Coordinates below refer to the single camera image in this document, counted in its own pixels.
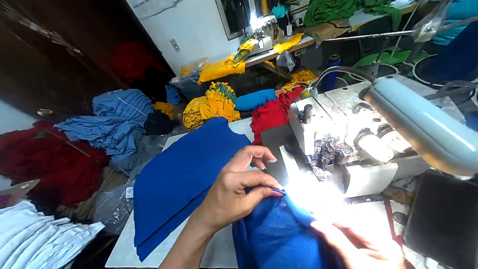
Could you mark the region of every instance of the industrial sewing machine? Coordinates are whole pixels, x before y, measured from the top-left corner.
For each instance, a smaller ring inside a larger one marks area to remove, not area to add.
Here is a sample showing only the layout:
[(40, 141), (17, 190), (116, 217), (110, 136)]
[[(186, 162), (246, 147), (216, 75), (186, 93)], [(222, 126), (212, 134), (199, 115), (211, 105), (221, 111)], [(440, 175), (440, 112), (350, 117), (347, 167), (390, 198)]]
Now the industrial sewing machine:
[[(351, 67), (332, 67), (324, 72)], [(400, 75), (366, 81), (293, 103), (289, 124), (262, 134), (279, 162), (269, 174), (289, 181), (291, 161), (318, 181), (355, 197), (384, 190), (392, 180), (421, 174), (430, 166), (454, 175), (478, 172), (478, 133), (449, 97), (428, 101), (423, 84)]]

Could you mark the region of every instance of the table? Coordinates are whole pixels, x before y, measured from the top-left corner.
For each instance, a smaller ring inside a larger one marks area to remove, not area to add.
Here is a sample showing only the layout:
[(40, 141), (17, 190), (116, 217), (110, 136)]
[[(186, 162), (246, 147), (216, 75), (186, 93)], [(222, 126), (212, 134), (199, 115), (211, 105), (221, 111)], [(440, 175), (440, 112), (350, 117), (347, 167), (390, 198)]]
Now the table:
[[(252, 142), (254, 140), (254, 133), (250, 128), (252, 118), (243, 119), (240, 121), (229, 123), (229, 128), (241, 135), (246, 135)], [(163, 150), (167, 149), (172, 143), (179, 140), (187, 134), (179, 134), (171, 136), (166, 141)], [(179, 225), (153, 252), (143, 261), (140, 262), (136, 255), (136, 248), (133, 245), (134, 239), (134, 211), (131, 213), (126, 225), (121, 232), (121, 235), (116, 242), (116, 245), (111, 252), (106, 268), (158, 268), (161, 262), (172, 248), (174, 242), (186, 225), (187, 219)], [(236, 253), (234, 251), (234, 244), (232, 242), (232, 226), (217, 232), (209, 245), (201, 262), (201, 267), (207, 268), (237, 268)]]
[[(396, 7), (402, 11), (402, 14), (407, 14), (412, 12), (415, 9), (416, 3), (407, 3), (407, 0), (396, 0), (391, 3), (391, 6)], [(309, 34), (316, 34), (321, 40), (339, 37), (340, 35), (346, 32), (353, 32), (357, 30), (360, 26), (371, 22), (373, 20), (385, 17), (385, 15), (370, 15), (363, 12), (363, 10), (355, 11), (354, 15), (349, 19), (342, 19), (342, 20), (335, 20), (332, 21), (339, 26), (350, 26), (350, 28), (341, 29), (336, 28), (333, 24), (330, 23), (322, 23), (313, 27), (308, 27), (306, 32)], [(289, 52), (293, 52), (315, 43), (315, 39), (311, 36), (303, 37), (302, 40), (295, 46), (289, 49)], [(250, 67), (259, 63), (263, 63), (265, 61), (274, 59), (278, 56), (276, 52), (273, 50), (264, 52), (259, 55), (251, 56), (246, 61), (246, 67)]]

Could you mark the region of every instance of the red fabric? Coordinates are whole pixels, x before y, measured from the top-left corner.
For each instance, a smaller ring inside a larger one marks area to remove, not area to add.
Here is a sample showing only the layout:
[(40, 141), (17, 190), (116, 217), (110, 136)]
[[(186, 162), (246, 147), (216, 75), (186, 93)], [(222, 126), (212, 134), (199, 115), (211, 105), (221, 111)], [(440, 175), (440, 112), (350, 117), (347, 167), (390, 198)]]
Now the red fabric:
[(304, 87), (301, 86), (285, 94), (281, 93), (274, 101), (267, 101), (265, 105), (252, 112), (250, 127), (254, 132), (254, 142), (252, 142), (254, 145), (262, 145), (262, 131), (288, 123), (289, 107), (296, 99), (300, 99), (300, 93), (303, 90)]
[(149, 66), (164, 71), (142, 43), (121, 42), (113, 48), (111, 67), (125, 82), (144, 78), (144, 73)]
[(29, 130), (0, 136), (0, 174), (11, 178), (12, 185), (40, 179), (29, 195), (42, 206), (75, 207), (88, 199), (98, 188), (108, 160), (103, 150), (91, 147), (86, 141), (69, 141), (48, 123), (34, 123)]

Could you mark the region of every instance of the machine knob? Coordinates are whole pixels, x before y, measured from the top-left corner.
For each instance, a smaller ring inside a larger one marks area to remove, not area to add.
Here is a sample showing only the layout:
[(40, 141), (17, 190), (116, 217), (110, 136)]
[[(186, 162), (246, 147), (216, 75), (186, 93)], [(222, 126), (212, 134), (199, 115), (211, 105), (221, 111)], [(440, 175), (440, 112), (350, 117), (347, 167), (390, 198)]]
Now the machine knob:
[(304, 124), (310, 123), (312, 119), (312, 105), (308, 104), (304, 107), (304, 116), (302, 117), (302, 122)]

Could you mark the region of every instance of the hand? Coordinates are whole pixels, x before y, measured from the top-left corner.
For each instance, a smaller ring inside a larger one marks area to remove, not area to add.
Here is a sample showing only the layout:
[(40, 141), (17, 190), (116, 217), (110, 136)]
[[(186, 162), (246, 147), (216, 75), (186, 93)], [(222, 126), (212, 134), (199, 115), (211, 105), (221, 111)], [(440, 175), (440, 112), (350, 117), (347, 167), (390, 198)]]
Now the hand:
[[(272, 176), (259, 171), (246, 171), (252, 161), (259, 169), (265, 169), (262, 162), (275, 162), (271, 151), (263, 146), (246, 146), (223, 167), (209, 193), (191, 214), (190, 222), (215, 233), (250, 214), (252, 209), (264, 198), (282, 196), (272, 188), (283, 187)], [(246, 194), (246, 187), (254, 187)]]
[(347, 269), (405, 269), (402, 249), (391, 238), (372, 240), (338, 224), (312, 222), (310, 226), (342, 256)]

